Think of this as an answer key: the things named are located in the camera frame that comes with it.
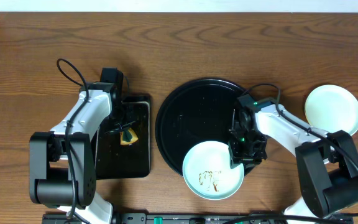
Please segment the green yellow sponge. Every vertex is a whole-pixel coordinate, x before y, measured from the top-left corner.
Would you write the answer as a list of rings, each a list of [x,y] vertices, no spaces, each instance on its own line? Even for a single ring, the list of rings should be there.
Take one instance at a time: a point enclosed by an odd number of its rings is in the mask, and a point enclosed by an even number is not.
[[[122,146],[131,145],[138,140],[139,138],[137,137],[136,133],[132,128],[125,129],[122,132],[120,132],[120,145]]]

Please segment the light blue plate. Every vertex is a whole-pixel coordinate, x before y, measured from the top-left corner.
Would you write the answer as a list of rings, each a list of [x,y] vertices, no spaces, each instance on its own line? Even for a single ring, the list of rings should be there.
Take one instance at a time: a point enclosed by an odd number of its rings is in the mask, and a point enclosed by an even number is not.
[[[205,141],[193,146],[182,164],[189,189],[201,198],[223,200],[234,195],[244,180],[242,165],[231,167],[229,146],[218,141]]]
[[[352,136],[358,131],[358,100],[341,86],[321,85],[307,96],[305,116],[316,128],[330,133],[343,130]]]

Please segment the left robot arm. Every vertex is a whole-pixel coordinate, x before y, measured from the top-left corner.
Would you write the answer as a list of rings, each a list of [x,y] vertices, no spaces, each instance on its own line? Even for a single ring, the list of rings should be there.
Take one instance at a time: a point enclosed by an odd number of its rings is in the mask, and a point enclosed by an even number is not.
[[[86,83],[65,118],[29,140],[29,196],[33,203],[66,213],[60,222],[120,223],[113,204],[96,192],[95,153],[100,127],[116,134],[130,126],[129,105],[143,96],[121,96],[118,82]]]

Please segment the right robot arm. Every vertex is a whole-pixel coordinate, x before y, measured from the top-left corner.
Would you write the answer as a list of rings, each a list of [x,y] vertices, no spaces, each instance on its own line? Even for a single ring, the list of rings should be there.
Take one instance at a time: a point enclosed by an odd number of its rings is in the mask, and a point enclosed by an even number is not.
[[[301,200],[292,210],[326,218],[358,202],[358,152],[347,132],[314,128],[278,100],[255,101],[249,94],[235,100],[229,132],[232,169],[248,174],[266,160],[270,138],[295,156]]]

